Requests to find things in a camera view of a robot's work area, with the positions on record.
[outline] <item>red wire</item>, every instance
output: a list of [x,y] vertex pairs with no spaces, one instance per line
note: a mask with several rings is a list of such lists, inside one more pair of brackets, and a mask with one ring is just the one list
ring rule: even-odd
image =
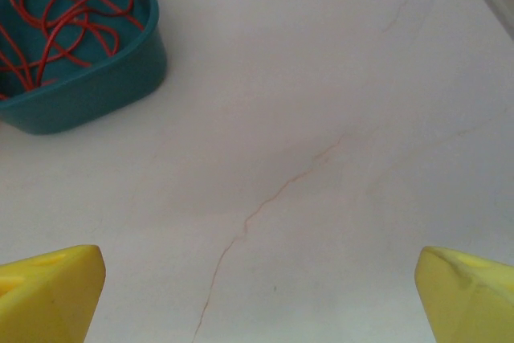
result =
[[[48,20],[51,8],[58,1],[59,0],[50,0],[44,9],[43,15],[38,18],[31,14],[26,8],[25,0],[10,0],[10,4],[16,9],[22,20],[29,26],[40,30],[45,36],[47,43],[44,47],[42,58],[40,60],[28,63],[26,57],[23,55],[15,41],[8,35],[5,28],[0,25],[0,35],[3,35],[6,41],[12,46],[21,62],[19,65],[14,65],[10,59],[0,51],[0,61],[5,64],[5,66],[0,67],[0,72],[13,72],[18,77],[26,92],[56,81],[48,80],[43,82],[44,70],[51,62],[55,62],[56,60],[61,59],[68,59],[81,67],[91,66],[92,63],[77,58],[72,54],[73,51],[84,41],[84,37],[87,31],[90,31],[92,35],[95,36],[96,40],[100,43],[107,56],[113,56],[120,50],[120,36],[118,35],[117,31],[111,27],[99,24],[97,22],[92,22],[90,20],[91,14],[97,14],[107,18],[124,17],[140,30],[144,29],[144,26],[132,16],[134,0],[128,0],[128,6],[123,10],[109,0],[99,0],[108,8],[110,8],[113,11],[112,13],[86,6],[90,0],[71,0],[74,2],[74,4],[70,8],[68,8],[58,18],[54,20]],[[66,26],[76,26],[80,27],[81,29],[78,38],[67,48],[62,47],[55,41],[60,31]],[[111,47],[107,43],[103,33],[111,36],[113,40]],[[50,55],[52,48],[57,50],[57,54]],[[36,80],[34,82],[31,69],[35,67],[38,68],[38,71]],[[6,99],[8,99],[8,96],[0,93],[0,100]]]

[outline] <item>tangled wire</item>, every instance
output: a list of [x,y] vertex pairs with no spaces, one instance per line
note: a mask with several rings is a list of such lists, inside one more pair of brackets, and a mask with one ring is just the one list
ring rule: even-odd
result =
[[[91,0],[68,0],[72,2],[72,5],[59,17],[53,19],[50,19],[49,14],[51,13],[52,7],[59,0],[50,0],[48,4],[46,4],[41,16],[36,16],[27,9],[26,0],[9,1],[22,20],[29,26],[41,31],[46,39],[46,45],[43,49],[41,59],[29,62],[16,42],[10,37],[7,30],[0,24],[0,35],[3,35],[4,39],[10,44],[16,56],[18,56],[18,62],[20,63],[14,64],[13,61],[0,50],[0,65],[3,63],[3,66],[0,66],[0,72],[14,73],[21,82],[25,92],[30,92],[56,81],[48,80],[43,82],[43,73],[49,63],[60,59],[67,59],[81,67],[92,66],[93,63],[73,55],[73,51],[83,42],[87,31],[96,38],[108,57],[115,55],[120,50],[120,36],[118,32],[107,25],[93,22],[93,14],[107,18],[124,17],[140,30],[144,29],[143,25],[132,15],[134,0],[128,0],[128,5],[124,9],[121,9],[110,0],[97,0],[105,5],[111,12],[105,12],[97,7],[92,7],[89,4]],[[56,39],[60,31],[67,26],[78,27],[80,33],[69,47],[63,47],[56,42]],[[105,35],[111,37],[111,44],[108,43]],[[56,51],[53,55],[51,55],[52,49]],[[32,75],[33,69],[37,69],[37,71],[35,71],[35,77]],[[7,100],[8,98],[7,95],[0,93],[0,100]]]

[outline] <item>white surface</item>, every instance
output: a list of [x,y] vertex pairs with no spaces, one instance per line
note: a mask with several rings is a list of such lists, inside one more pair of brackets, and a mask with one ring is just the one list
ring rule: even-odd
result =
[[1,260],[99,244],[88,343],[429,343],[424,245],[514,263],[514,45],[482,0],[160,2],[157,93],[0,128]]

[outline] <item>teal plastic container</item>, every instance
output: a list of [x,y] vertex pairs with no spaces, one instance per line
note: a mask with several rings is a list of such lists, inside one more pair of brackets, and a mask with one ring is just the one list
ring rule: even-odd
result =
[[[37,7],[44,8],[47,1],[27,0],[27,8],[37,14],[41,11]],[[123,8],[129,0],[111,1]],[[54,12],[60,14],[70,5],[63,1],[60,6],[61,10],[56,3]],[[101,21],[115,28],[120,35],[121,49],[116,55],[107,57],[94,37],[86,36],[74,54],[94,64],[83,68],[67,59],[49,63],[43,83],[56,80],[52,84],[24,92],[14,74],[0,72],[0,93],[10,97],[0,101],[0,120],[26,133],[59,133],[153,92],[164,79],[167,67],[165,48],[157,29],[157,0],[135,0],[133,16],[145,26],[143,31],[125,18],[103,18]],[[9,0],[0,0],[0,23],[29,61],[41,58],[46,44],[43,34],[25,24]],[[58,42],[67,47],[76,36],[76,29],[62,30]],[[0,50],[19,64],[1,35]]]

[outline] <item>white table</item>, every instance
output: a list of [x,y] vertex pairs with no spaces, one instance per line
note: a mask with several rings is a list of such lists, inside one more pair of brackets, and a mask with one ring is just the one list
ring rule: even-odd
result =
[[102,248],[87,343],[429,343],[423,246],[514,263],[514,45],[483,0],[160,2],[158,92],[0,127],[1,261]]

